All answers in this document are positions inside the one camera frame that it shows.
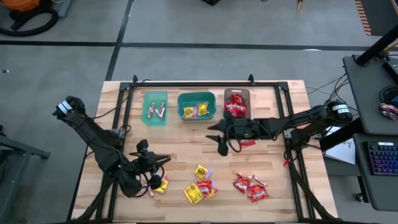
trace rgb keyboard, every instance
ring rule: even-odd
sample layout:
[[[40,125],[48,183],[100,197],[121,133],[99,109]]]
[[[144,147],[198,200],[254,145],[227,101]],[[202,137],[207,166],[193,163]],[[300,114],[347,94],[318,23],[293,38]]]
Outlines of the rgb keyboard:
[[[368,142],[367,145],[372,175],[398,175],[398,144]]]

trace teal plastic bin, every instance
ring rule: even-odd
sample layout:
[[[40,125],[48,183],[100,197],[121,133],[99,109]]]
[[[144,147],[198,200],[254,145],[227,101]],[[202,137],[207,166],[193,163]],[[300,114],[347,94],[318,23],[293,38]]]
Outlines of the teal plastic bin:
[[[163,119],[160,119],[156,112],[148,118],[148,110],[152,105],[152,102],[155,102],[155,109],[160,110],[160,106],[163,102],[165,102],[165,111],[163,114]],[[169,113],[169,107],[167,103],[167,92],[166,91],[148,91],[145,93],[144,97],[144,106],[142,108],[142,122],[144,122],[148,126],[161,126],[166,125],[167,114]]]
[[[189,106],[197,106],[198,103],[208,102],[208,114],[197,116],[196,118],[184,118],[184,108]],[[197,121],[204,119],[211,119],[216,113],[216,96],[210,92],[197,92],[197,93],[182,93],[177,99],[178,115],[184,121]]]

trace wooden table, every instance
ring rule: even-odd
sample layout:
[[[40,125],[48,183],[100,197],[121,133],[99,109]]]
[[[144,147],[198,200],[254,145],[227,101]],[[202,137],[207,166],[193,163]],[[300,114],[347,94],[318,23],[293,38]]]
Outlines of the wooden table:
[[[288,81],[294,113],[308,110],[307,92],[303,81]],[[105,82],[98,105],[97,115],[101,115],[116,106],[120,82]],[[252,118],[278,118],[275,91],[270,87],[249,87],[251,92]],[[144,94],[147,91],[165,90],[169,93],[169,113],[165,126],[146,126],[141,121]],[[209,121],[182,121],[177,114],[177,97],[191,91],[210,91],[215,94],[217,112]],[[129,124],[132,131],[126,137],[124,153],[136,151],[136,144],[147,139],[149,150],[158,154],[173,154],[172,161],[164,168],[170,178],[169,187],[164,195],[155,193],[154,198],[145,195],[142,198],[127,198],[120,189],[114,211],[115,222],[292,222],[297,215],[290,183],[289,169],[282,167],[285,151],[283,137],[276,141],[256,141],[255,146],[244,148],[241,153],[229,151],[228,156],[217,153],[216,142],[205,137],[206,134],[219,134],[206,128],[222,118],[224,88],[210,87],[145,87],[134,90]],[[112,126],[113,114],[97,119],[104,129]],[[335,203],[331,193],[328,176],[319,149],[307,148],[303,151],[311,190],[321,204],[337,217]],[[219,193],[213,198],[203,200],[192,206],[183,190],[198,178],[193,173],[198,164],[213,169],[211,178],[216,181]],[[252,203],[233,186],[236,172],[256,175],[268,183],[269,198]],[[98,193],[103,173],[93,155],[84,163],[80,185],[72,218],[81,215]],[[307,214],[303,192],[300,198],[304,214]],[[108,211],[108,202],[104,206],[104,216]]]

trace gray floor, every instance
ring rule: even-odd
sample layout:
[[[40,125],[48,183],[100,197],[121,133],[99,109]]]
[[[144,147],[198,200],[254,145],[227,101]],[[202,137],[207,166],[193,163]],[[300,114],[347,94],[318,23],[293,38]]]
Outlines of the gray floor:
[[[115,42],[128,0],[74,0],[69,17],[35,37],[0,40]],[[354,0],[135,0],[124,42],[369,46]],[[27,24],[33,27],[40,16]],[[0,6],[0,26],[11,24]],[[72,201],[85,151],[84,142],[51,113],[68,95],[80,97],[94,114],[113,47],[0,45],[0,124],[10,138],[52,151],[50,160],[32,159],[13,205],[13,220],[62,222]],[[305,80],[320,86],[344,74],[341,59],[360,52],[307,50],[122,48],[112,80],[133,75],[152,80]],[[332,92],[333,85],[322,89]],[[340,92],[355,106],[348,86]],[[328,95],[314,92],[311,105]],[[333,166],[328,166],[333,173]],[[398,213],[378,212],[354,200],[354,177],[330,176],[338,214],[344,220],[394,223]]]

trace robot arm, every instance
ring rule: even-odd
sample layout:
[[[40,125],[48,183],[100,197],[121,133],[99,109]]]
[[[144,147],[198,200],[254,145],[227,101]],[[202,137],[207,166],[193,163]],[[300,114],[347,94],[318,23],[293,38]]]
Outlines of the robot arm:
[[[112,179],[117,179],[123,194],[135,197],[142,189],[157,189],[161,185],[161,177],[155,173],[163,164],[171,160],[168,155],[157,155],[149,152],[148,142],[142,140],[137,144],[137,152],[132,155],[137,159],[128,161],[121,152],[125,130],[103,130],[85,111],[79,98],[68,96],[53,113],[57,119],[71,126],[93,150],[99,168]],[[142,186],[136,176],[143,175],[148,183]]]
[[[314,134],[324,131],[329,126],[346,125],[352,119],[353,116],[347,105],[340,101],[326,101],[323,105],[284,118],[254,118],[253,120],[234,118],[229,111],[225,111],[224,119],[208,128],[223,132],[223,137],[207,137],[217,141],[219,153],[226,156],[229,139],[276,140],[280,133],[293,128],[290,132],[290,147],[302,149]],[[297,128],[304,124],[309,125],[302,129]]]

